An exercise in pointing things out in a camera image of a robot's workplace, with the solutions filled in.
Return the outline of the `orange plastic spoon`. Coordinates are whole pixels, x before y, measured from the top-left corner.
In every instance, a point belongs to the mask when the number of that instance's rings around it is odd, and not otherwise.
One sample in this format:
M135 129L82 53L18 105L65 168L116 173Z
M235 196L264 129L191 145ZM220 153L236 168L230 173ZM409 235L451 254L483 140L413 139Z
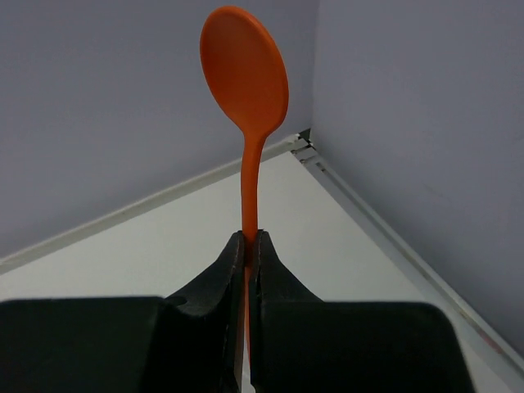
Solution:
M212 11L200 38L201 67L223 113L241 130L244 279L251 277L258 233L258 177L264 144L285 120L287 71L273 37L250 12L237 6Z

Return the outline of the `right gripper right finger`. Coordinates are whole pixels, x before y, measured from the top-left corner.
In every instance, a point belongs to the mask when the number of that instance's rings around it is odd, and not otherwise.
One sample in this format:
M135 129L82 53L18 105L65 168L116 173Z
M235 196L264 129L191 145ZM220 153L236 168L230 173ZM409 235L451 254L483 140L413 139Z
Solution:
M454 327L434 305L325 301L281 262L265 231L249 280L258 392L472 392Z

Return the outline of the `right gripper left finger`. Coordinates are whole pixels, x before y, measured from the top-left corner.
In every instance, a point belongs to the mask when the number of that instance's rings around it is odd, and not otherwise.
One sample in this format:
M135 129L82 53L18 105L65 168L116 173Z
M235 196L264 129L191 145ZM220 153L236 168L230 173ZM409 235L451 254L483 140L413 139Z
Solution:
M244 237L170 296L6 300L4 392L239 392Z

